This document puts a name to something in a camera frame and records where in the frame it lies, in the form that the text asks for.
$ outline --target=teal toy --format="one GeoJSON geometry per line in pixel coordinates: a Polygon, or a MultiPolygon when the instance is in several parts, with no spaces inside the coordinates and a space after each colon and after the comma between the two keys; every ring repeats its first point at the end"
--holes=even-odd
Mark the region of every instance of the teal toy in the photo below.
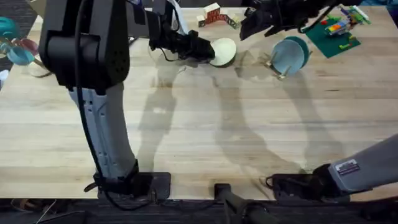
{"type": "Polygon", "coordinates": [[[19,34],[19,27],[12,19],[0,17],[0,37],[12,40],[19,38],[19,34]]]}
{"type": "Polygon", "coordinates": [[[6,54],[7,58],[16,65],[28,65],[35,60],[28,50],[18,46],[12,47],[6,43],[0,45],[0,52],[6,54]]]}

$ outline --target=gray robot arm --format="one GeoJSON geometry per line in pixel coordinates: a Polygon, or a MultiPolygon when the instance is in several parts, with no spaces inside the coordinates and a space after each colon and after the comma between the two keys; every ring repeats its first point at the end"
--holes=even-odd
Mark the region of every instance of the gray robot arm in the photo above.
{"type": "Polygon", "coordinates": [[[330,164],[337,187],[347,194],[398,182],[398,134],[330,164]]]}
{"type": "Polygon", "coordinates": [[[277,200],[349,200],[348,195],[398,182],[398,134],[312,174],[274,174],[267,180],[277,200]]]}

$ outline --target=teal bowl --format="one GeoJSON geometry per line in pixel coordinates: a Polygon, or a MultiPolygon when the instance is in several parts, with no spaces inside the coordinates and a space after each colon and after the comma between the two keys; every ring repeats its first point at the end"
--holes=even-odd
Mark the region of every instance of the teal bowl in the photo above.
{"type": "Polygon", "coordinates": [[[308,60],[310,58],[310,49],[308,48],[307,43],[303,39],[301,39],[300,37],[293,37],[293,36],[286,37],[285,40],[293,40],[293,41],[296,41],[298,44],[300,44],[301,48],[304,51],[304,64],[302,66],[302,67],[304,67],[304,65],[307,64],[307,62],[308,62],[308,60]]]}

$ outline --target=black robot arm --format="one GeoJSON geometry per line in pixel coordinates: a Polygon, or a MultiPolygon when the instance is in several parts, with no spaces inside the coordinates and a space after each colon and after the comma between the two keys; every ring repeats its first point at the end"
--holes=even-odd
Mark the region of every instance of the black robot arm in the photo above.
{"type": "Polygon", "coordinates": [[[329,7],[314,23],[323,19],[335,6],[354,6],[363,0],[253,0],[252,7],[246,10],[242,21],[240,38],[244,40],[253,34],[270,28],[265,37],[282,30],[298,29],[306,32],[313,26],[304,28],[309,18],[318,17],[319,12],[329,7]]]}

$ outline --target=white object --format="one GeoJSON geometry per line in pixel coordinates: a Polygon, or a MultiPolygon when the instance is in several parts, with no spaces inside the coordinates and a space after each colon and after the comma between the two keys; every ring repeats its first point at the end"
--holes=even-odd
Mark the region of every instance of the white object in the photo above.
{"type": "MultiPolygon", "coordinates": [[[[180,28],[178,29],[177,32],[179,34],[187,35],[189,33],[189,30],[188,30],[187,22],[185,21],[183,15],[182,15],[182,10],[181,10],[180,5],[177,3],[176,0],[168,0],[168,2],[170,2],[174,6],[175,12],[178,15],[178,20],[180,21],[180,28]]],[[[173,14],[172,20],[178,22],[177,18],[175,18],[175,14],[173,14]]]]}
{"type": "Polygon", "coordinates": [[[6,81],[8,74],[9,74],[8,70],[4,70],[4,71],[0,72],[0,90],[1,90],[3,83],[6,81]]]}
{"type": "Polygon", "coordinates": [[[229,38],[221,38],[211,43],[216,57],[210,61],[213,66],[222,66],[230,62],[236,55],[236,44],[229,38]]]}
{"type": "Polygon", "coordinates": [[[365,12],[363,12],[362,10],[360,10],[360,8],[359,8],[358,6],[353,6],[353,7],[354,7],[354,9],[355,9],[361,16],[363,16],[366,20],[369,20],[369,16],[366,15],[365,12]]]}
{"type": "Polygon", "coordinates": [[[208,14],[209,12],[214,11],[214,10],[218,10],[218,9],[220,9],[220,8],[221,8],[221,7],[220,7],[219,4],[217,4],[217,2],[216,2],[216,3],[213,3],[213,4],[209,5],[209,6],[206,6],[206,7],[204,8],[206,19],[207,19],[207,14],[208,14]]]}

